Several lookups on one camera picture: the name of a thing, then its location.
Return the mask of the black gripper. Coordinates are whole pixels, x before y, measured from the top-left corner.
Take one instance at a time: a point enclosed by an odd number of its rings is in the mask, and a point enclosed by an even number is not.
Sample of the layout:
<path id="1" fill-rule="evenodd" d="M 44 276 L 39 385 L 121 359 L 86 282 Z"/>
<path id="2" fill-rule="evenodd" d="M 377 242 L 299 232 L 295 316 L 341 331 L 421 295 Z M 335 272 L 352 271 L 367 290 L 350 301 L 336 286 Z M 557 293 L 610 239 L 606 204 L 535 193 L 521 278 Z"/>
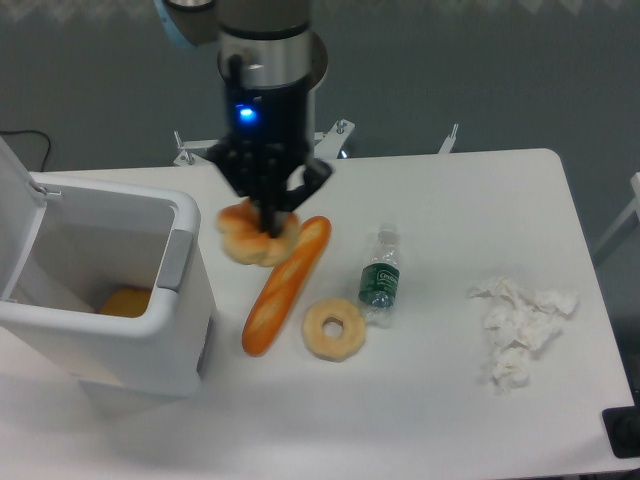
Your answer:
<path id="1" fill-rule="evenodd" d="M 307 138 L 305 82 L 275 88 L 225 87 L 229 133 L 205 151 L 240 197 L 258 204 L 260 228 L 281 235 L 295 210 L 333 174 L 313 157 Z"/>

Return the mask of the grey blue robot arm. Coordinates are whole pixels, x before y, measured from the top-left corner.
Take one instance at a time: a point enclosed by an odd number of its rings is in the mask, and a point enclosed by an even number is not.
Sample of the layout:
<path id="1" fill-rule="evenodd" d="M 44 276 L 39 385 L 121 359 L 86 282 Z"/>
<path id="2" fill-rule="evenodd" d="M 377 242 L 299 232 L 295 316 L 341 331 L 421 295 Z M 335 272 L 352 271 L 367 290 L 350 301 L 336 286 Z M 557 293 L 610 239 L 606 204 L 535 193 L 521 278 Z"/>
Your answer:
<path id="1" fill-rule="evenodd" d="M 312 29 L 308 1 L 158 1 L 169 38 L 218 43 L 227 134 L 199 151 L 277 237 L 287 214 L 332 173 L 314 154 L 315 88 L 326 48 Z"/>

